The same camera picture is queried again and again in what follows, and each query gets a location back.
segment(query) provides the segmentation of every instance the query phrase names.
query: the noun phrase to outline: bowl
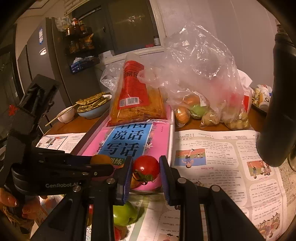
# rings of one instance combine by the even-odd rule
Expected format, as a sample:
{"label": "bowl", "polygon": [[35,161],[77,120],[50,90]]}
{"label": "bowl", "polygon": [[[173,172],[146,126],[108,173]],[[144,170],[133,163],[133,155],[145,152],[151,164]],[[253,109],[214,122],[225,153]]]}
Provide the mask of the bowl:
{"label": "bowl", "polygon": [[[64,109],[64,110],[61,111],[58,115],[60,115],[61,113],[67,111],[67,110],[70,109],[70,108],[72,108],[72,106],[70,106],[70,107]],[[58,118],[58,120],[59,120],[60,122],[63,122],[63,123],[68,123],[68,122],[70,122],[71,120],[74,119],[74,115],[75,115],[75,109],[72,108],[72,109],[69,110],[67,113],[65,113],[65,114],[63,114],[62,116],[60,116],[60,117]]]}
{"label": "bowl", "polygon": [[105,111],[108,110],[110,107],[110,103],[111,103],[110,99],[112,98],[112,95],[103,95],[103,97],[108,98],[109,101],[93,110],[89,110],[85,112],[80,112],[79,110],[77,110],[78,115],[86,119],[93,119],[104,114]]}

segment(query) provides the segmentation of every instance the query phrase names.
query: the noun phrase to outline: small white bowl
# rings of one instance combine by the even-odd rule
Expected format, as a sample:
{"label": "small white bowl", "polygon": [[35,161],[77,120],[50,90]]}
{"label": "small white bowl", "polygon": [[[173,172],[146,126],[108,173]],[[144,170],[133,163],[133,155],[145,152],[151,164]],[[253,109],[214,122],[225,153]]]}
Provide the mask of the small white bowl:
{"label": "small white bowl", "polygon": [[[72,108],[72,106],[70,106],[70,107],[64,109],[64,110],[61,111],[58,115],[60,115],[61,113],[67,111],[67,110],[70,109],[70,108]],[[58,118],[58,120],[59,120],[60,122],[63,122],[63,123],[68,123],[68,122],[70,122],[71,120],[74,119],[74,115],[75,115],[75,109],[72,108],[72,109],[69,110],[67,113],[65,113],[65,114],[63,114],[62,116],[60,116],[60,117]]]}

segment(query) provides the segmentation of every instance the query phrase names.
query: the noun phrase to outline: fingernail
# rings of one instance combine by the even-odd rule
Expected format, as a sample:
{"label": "fingernail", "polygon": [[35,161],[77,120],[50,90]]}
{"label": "fingernail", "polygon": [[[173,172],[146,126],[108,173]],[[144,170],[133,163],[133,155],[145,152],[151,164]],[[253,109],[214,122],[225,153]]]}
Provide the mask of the fingernail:
{"label": "fingernail", "polygon": [[15,206],[16,207],[18,205],[17,200],[13,196],[8,197],[8,202],[9,202],[9,204],[11,206]]}

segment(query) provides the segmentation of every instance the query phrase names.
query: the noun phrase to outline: refrigerator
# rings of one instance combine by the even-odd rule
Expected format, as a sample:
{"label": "refrigerator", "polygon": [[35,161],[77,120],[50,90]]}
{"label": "refrigerator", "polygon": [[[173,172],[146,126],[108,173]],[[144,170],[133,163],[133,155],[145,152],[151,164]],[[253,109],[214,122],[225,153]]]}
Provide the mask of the refrigerator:
{"label": "refrigerator", "polygon": [[45,124],[62,110],[74,105],[80,99],[101,92],[94,67],[75,74],[71,73],[70,65],[75,56],[66,55],[63,38],[63,33],[57,29],[54,18],[45,18],[32,33],[17,60],[25,91],[37,74],[60,82],[59,91],[54,97],[54,105],[39,124],[43,133],[58,120],[47,127]]}

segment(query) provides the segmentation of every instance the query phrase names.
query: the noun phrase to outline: wooden table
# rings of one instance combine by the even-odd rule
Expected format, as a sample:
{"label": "wooden table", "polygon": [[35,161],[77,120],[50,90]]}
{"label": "wooden table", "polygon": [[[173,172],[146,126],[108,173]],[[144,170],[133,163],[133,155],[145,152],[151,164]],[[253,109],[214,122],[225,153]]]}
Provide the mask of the wooden table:
{"label": "wooden table", "polygon": [[99,117],[88,120],[76,114],[75,118],[67,124],[62,122],[55,123],[46,135],[88,132],[98,120]]}
{"label": "wooden table", "polygon": [[[248,116],[249,116],[249,121],[251,126],[254,128],[255,131],[260,132],[263,127],[265,116],[252,108]],[[61,122],[55,123],[53,127],[46,134],[53,135],[53,134],[87,132],[98,120],[99,120],[99,117],[88,120],[77,115],[74,118],[74,120],[70,121],[67,124],[64,124]],[[200,122],[201,120],[195,120],[191,118],[190,121],[185,126],[181,128],[176,128],[176,131],[191,130],[191,129],[198,129],[198,130],[204,130],[204,131],[229,131],[229,129],[222,123],[216,126],[207,126],[207,127],[201,128]]]}

